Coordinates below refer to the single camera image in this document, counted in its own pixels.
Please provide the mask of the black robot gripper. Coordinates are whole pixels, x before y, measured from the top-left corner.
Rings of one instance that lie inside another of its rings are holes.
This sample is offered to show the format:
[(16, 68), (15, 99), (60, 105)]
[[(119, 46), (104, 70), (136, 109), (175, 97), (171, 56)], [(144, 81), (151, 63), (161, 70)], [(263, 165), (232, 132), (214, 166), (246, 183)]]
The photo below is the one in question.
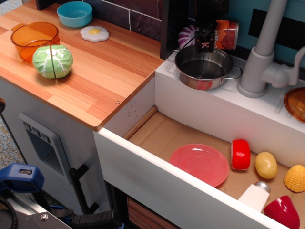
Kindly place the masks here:
[(195, 47), (199, 53), (214, 51), (216, 26), (216, 22), (205, 22), (195, 31)]

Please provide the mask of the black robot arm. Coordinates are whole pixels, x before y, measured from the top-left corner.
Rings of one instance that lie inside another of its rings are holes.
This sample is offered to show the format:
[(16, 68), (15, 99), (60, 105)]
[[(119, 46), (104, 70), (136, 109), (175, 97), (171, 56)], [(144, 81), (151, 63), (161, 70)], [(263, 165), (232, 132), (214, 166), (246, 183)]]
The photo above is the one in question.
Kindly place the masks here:
[(216, 20), (229, 11), (228, 0), (194, 0), (197, 30), (194, 32), (196, 50), (212, 53), (215, 45)]

